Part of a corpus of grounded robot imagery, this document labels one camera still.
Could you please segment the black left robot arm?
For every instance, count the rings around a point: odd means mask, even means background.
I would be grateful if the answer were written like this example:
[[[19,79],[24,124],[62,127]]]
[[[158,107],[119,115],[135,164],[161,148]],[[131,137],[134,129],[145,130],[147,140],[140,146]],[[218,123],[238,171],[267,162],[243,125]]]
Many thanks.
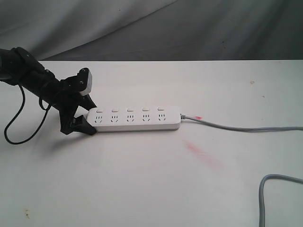
[[[35,57],[21,47],[0,51],[0,80],[9,85],[20,85],[59,111],[61,132],[74,131],[93,135],[97,131],[84,116],[75,117],[78,107],[86,110],[96,105],[90,98],[92,74],[88,68],[77,75],[58,80]]]

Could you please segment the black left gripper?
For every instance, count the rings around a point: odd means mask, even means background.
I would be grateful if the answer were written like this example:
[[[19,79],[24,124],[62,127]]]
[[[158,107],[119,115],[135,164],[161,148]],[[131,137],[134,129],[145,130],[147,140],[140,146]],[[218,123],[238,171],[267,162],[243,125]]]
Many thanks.
[[[70,134],[80,132],[86,135],[94,135],[97,130],[90,125],[85,116],[75,117],[78,107],[86,110],[97,108],[90,95],[81,96],[77,90],[77,75],[60,81],[60,92],[55,99],[55,108],[59,111],[61,132]]]

